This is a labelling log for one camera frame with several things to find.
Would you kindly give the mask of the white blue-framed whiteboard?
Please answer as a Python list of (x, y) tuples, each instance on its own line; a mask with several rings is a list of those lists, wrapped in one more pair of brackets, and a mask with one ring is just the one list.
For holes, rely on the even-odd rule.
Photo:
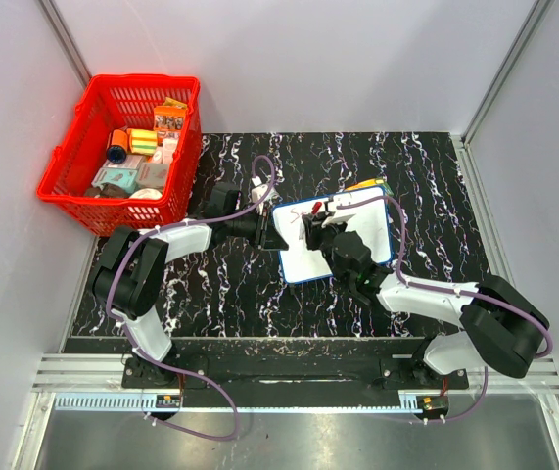
[(350, 210), (339, 211), (332, 219), (344, 222), (348, 231), (356, 232), (371, 250), (375, 262), (384, 264), (390, 261), (393, 251), (388, 209), (383, 200), (385, 194), (384, 187), (370, 186), (275, 207), (272, 211), (274, 226), (289, 246), (288, 250), (279, 253), (284, 281), (302, 284), (332, 275), (321, 252), (306, 247), (302, 216), (312, 213), (313, 209), (325, 212), (351, 205)]

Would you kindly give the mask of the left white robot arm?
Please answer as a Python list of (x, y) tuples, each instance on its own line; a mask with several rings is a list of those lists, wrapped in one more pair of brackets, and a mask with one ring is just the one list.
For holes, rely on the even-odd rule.
[(172, 341), (156, 308), (166, 266), (229, 238), (244, 239), (264, 251), (287, 250), (288, 243), (270, 220), (274, 194), (272, 186), (258, 183), (251, 203), (239, 211), (240, 190), (219, 183), (202, 210), (202, 219), (186, 218), (146, 231), (120, 226), (110, 236), (88, 287), (124, 329), (133, 353), (146, 360), (144, 376), (155, 386), (169, 386), (178, 373), (176, 361), (169, 357)]

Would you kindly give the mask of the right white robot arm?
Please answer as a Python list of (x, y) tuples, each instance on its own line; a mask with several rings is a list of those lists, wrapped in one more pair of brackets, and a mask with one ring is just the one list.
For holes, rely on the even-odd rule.
[(450, 284), (405, 276), (376, 263), (345, 223), (322, 213), (307, 214), (302, 221), (306, 247), (321, 253), (358, 304), (457, 327), (455, 334), (427, 340), (416, 353), (410, 372), (419, 386), (432, 388), (458, 369), (478, 367), (522, 379), (535, 359), (551, 352), (549, 321), (504, 278)]

